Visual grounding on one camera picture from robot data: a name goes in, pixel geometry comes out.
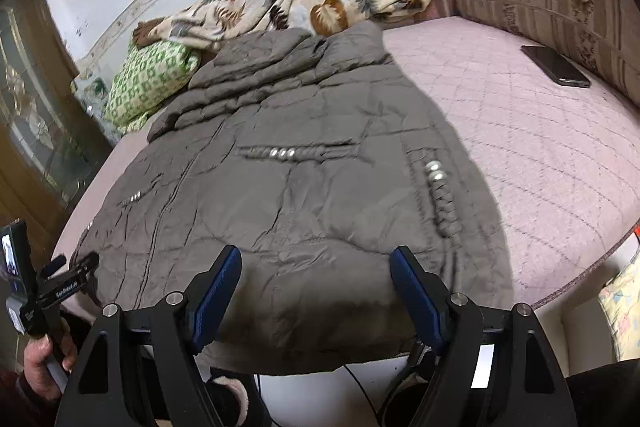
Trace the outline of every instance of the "cable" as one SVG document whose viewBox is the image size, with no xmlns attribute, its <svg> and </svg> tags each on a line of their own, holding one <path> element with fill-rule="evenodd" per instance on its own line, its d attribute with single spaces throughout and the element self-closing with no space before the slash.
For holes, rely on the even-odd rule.
<svg viewBox="0 0 640 427">
<path fill-rule="evenodd" d="M 376 423 L 377 423 L 378 422 L 378 413 L 376 412 L 376 408 L 373 407 L 373 402 L 369 398 L 369 395 L 367 394 L 367 391 L 364 390 L 364 387 L 362 386 L 362 384 L 360 383 L 358 378 L 356 378 L 356 376 L 353 374 L 353 371 L 351 369 L 349 369 L 346 364 L 344 364 L 342 367 L 345 368 L 349 372 L 349 374 L 351 375 L 351 378 L 353 378 L 353 380 L 355 380 L 356 383 L 358 384 L 358 387 L 362 391 L 362 394 L 364 395 L 364 398 L 366 398 L 367 402 L 369 402 L 369 407 L 371 407 L 371 412 L 373 413 L 373 418 L 376 419 Z"/>
<path fill-rule="evenodd" d="M 391 399 L 393 398 L 395 392 L 398 390 L 398 387 L 404 382 L 407 378 L 409 378 L 412 374 L 415 373 L 415 367 L 410 365 L 405 366 L 400 373 L 394 378 L 395 382 L 391 386 L 389 392 L 386 394 L 385 399 L 378 410 L 378 425 L 382 425 L 383 414 L 385 413 L 386 408 L 388 407 Z"/>
<path fill-rule="evenodd" d="M 257 380 L 258 380 L 258 393 L 260 394 L 260 399 L 262 400 L 262 384 L 260 383 L 260 375 L 255 375 L 255 376 L 257 377 Z M 264 400 L 262 400 L 262 403 L 264 404 L 264 408 L 267 409 L 267 404 L 264 403 Z M 282 427 L 282 425 L 276 422 L 276 420 L 274 420 L 273 418 L 271 418 L 271 423 L 276 427 Z"/>
</svg>

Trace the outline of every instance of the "yellow patterned cushion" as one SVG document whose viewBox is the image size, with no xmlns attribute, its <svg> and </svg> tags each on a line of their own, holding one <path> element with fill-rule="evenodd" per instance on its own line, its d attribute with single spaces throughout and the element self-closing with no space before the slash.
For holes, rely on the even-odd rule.
<svg viewBox="0 0 640 427">
<path fill-rule="evenodd" d="M 640 248 L 598 295 L 607 315 L 618 360 L 640 358 Z"/>
</svg>

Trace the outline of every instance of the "glass cabinet door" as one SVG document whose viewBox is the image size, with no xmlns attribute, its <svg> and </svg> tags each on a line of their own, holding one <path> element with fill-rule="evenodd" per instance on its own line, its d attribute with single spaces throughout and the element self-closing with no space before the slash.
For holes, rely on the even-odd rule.
<svg viewBox="0 0 640 427">
<path fill-rule="evenodd" d="M 58 105 L 21 38 L 14 10 L 0 5 L 0 121 L 27 164 L 68 207 L 95 169 Z"/>
</svg>

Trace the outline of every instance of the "blue gripper pad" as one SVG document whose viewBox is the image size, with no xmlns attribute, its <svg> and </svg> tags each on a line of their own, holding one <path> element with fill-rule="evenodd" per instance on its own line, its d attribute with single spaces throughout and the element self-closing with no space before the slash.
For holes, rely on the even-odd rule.
<svg viewBox="0 0 640 427">
<path fill-rule="evenodd" d="M 422 275 L 437 278 L 437 282 L 446 287 L 435 274 L 426 273 L 420 268 L 413 253 L 407 247 L 396 248 L 390 256 L 391 279 L 394 282 L 396 291 L 401 296 L 406 310 L 414 323 L 415 331 L 420 341 L 426 346 L 431 346 L 432 351 L 440 356 L 444 354 L 446 347 L 446 331 L 444 322 L 446 318 L 442 312 L 438 312 L 436 304 L 431 300 L 422 282 L 418 279 L 414 268 L 405 258 L 402 250 L 408 252 L 413 259 L 416 268 L 420 269 Z"/>
<path fill-rule="evenodd" d="M 213 274 L 213 280 L 208 288 L 197 288 L 194 292 L 196 295 L 202 295 L 204 292 L 202 298 L 194 303 L 190 301 L 188 306 L 188 310 L 189 308 L 191 310 L 188 311 L 187 318 L 189 329 L 193 334 L 191 345 L 196 353 L 201 352 L 204 346 L 212 343 L 216 333 L 218 333 L 226 308 L 229 306 L 231 297 L 238 285 L 241 271 L 242 259 L 240 251 L 232 245 L 227 245 L 209 272 L 198 274 L 194 277 L 191 284 L 196 283 L 196 278 L 200 276 L 210 276 L 211 272 L 217 272 Z M 188 296 L 190 288 L 187 288 L 185 292 Z"/>
</svg>

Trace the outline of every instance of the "metal screw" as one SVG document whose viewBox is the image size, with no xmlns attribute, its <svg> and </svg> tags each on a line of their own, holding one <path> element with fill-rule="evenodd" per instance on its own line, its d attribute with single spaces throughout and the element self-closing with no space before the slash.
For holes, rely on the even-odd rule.
<svg viewBox="0 0 640 427">
<path fill-rule="evenodd" d="M 524 302 L 516 304 L 516 311 L 523 317 L 529 317 L 529 315 L 533 313 L 531 306 L 525 304 Z"/>
<path fill-rule="evenodd" d="M 442 164 L 437 160 L 432 160 L 424 166 L 427 172 L 439 171 L 442 168 Z"/>
<path fill-rule="evenodd" d="M 166 303 L 171 304 L 171 306 L 175 306 L 176 304 L 180 304 L 184 299 L 184 295 L 180 292 L 172 292 L 166 296 Z"/>
<path fill-rule="evenodd" d="M 116 304 L 107 304 L 102 308 L 102 315 L 105 317 L 113 317 L 116 313 L 118 313 L 118 306 Z"/>
<path fill-rule="evenodd" d="M 464 306 L 469 302 L 469 297 L 463 293 L 455 292 L 451 294 L 451 302 L 456 306 Z"/>
</svg>

